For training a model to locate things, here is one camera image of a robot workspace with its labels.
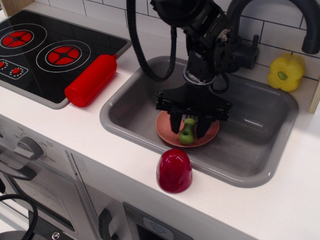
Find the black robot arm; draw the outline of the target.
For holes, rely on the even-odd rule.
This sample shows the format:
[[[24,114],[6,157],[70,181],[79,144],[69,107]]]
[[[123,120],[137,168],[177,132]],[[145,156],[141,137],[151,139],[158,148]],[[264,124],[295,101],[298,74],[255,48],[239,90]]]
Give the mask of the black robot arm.
[[[206,135],[216,120],[226,121],[232,103],[221,98],[230,81],[226,75],[233,62],[229,19],[212,0],[153,0],[159,17],[186,35],[185,84],[157,92],[156,108],[170,114],[171,130],[180,131],[182,117],[197,120],[196,136]]]

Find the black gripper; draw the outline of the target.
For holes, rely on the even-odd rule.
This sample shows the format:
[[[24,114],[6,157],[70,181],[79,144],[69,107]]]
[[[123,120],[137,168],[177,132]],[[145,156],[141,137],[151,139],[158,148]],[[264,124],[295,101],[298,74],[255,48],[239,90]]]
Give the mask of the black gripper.
[[[170,113],[173,133],[178,134],[182,115],[198,118],[196,136],[204,137],[212,122],[227,121],[233,104],[213,93],[210,87],[197,87],[188,83],[177,88],[162,89],[156,93],[156,109]]]

